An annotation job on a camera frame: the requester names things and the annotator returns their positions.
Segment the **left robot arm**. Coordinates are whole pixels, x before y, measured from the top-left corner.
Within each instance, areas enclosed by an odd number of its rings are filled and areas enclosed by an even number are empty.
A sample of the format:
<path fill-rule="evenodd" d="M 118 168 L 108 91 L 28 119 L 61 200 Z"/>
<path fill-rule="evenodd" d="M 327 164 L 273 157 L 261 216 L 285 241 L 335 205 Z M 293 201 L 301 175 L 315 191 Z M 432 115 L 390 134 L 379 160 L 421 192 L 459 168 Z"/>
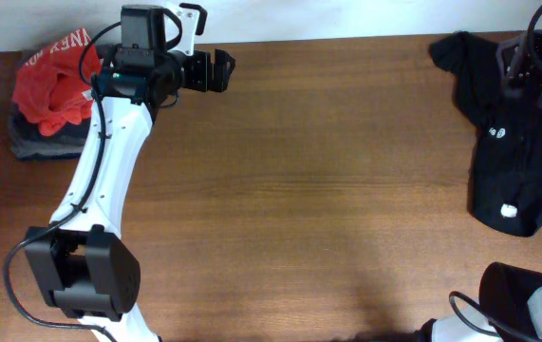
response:
<path fill-rule="evenodd" d="M 90 128 L 48 227 L 21 246 L 45 303 L 67 329 L 101 341 L 157 341 L 137 305 L 140 264 L 121 240 L 122 208 L 140 150 L 165 99 L 181 88 L 223 92 L 235 68 L 225 50 L 117 48 L 92 79 Z"/>

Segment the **red t-shirt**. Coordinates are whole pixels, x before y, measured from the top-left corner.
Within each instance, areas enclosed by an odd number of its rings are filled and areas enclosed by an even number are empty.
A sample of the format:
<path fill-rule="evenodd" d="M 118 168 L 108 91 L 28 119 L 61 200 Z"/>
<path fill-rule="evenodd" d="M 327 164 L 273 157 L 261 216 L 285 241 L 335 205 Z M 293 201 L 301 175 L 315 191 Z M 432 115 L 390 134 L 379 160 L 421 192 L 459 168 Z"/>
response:
<path fill-rule="evenodd" d="M 91 117 L 91 86 L 82 78 L 100 72 L 102 63 L 90 42 L 87 30 L 78 28 L 18 68 L 11 101 L 46 137 Z"/>

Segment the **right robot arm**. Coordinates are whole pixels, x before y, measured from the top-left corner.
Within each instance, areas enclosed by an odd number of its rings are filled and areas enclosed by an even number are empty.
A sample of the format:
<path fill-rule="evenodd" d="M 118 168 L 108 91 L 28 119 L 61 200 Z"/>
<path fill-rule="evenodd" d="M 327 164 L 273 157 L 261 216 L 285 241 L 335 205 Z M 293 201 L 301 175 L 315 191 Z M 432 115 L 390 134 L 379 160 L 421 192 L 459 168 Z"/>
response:
<path fill-rule="evenodd" d="M 542 32 L 496 43 L 460 31 L 433 43 L 434 65 L 456 79 L 454 100 L 476 128 L 468 209 L 500 233 L 542 227 Z M 490 264 L 477 298 L 453 291 L 452 315 L 427 321 L 417 341 L 542 341 L 542 273 Z"/>

